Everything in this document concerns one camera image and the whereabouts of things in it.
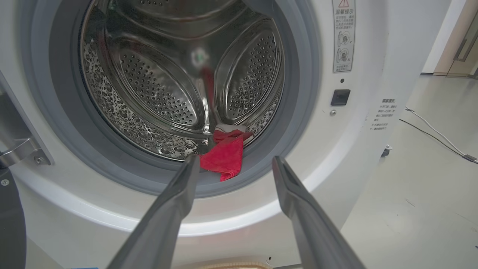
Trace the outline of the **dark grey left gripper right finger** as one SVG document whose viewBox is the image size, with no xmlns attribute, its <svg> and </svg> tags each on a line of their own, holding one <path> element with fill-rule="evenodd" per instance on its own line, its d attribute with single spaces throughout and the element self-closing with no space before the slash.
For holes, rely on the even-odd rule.
<svg viewBox="0 0 478 269">
<path fill-rule="evenodd" d="M 304 269 L 363 269 L 352 247 L 287 161 L 273 157 L 273 177 L 280 208 L 291 220 Z"/>
</svg>

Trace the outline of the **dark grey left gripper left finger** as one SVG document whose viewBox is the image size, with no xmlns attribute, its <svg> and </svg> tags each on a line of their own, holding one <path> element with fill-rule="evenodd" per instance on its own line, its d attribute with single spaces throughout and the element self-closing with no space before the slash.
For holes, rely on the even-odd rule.
<svg viewBox="0 0 478 269">
<path fill-rule="evenodd" d="M 169 269 L 182 220 L 190 213 L 200 157 L 190 155 L 109 264 L 110 269 Z"/>
</svg>

